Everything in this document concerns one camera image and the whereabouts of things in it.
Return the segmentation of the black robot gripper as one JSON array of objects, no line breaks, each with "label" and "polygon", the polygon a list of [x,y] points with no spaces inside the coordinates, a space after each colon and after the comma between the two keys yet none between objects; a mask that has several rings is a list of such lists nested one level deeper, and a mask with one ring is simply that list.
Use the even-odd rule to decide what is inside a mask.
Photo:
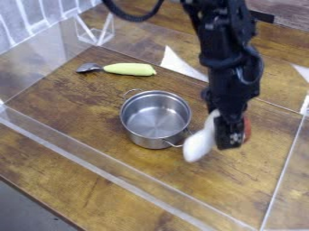
[{"label": "black robot gripper", "polygon": [[240,62],[224,69],[208,70],[208,87],[201,99],[208,112],[217,110],[213,119],[215,143],[219,150],[240,147],[244,140],[242,114],[247,102],[259,95],[264,63],[252,45],[244,47]]}]

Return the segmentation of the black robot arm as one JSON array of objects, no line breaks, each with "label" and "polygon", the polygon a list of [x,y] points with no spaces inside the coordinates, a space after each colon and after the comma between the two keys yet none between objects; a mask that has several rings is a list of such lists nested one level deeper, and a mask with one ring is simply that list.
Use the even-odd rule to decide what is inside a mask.
[{"label": "black robot arm", "polygon": [[199,62],[207,67],[208,87],[201,91],[213,119],[215,144],[220,150],[236,148],[244,138],[243,113],[259,95],[263,60],[250,44],[255,19],[244,0],[191,0],[181,2],[200,44]]}]

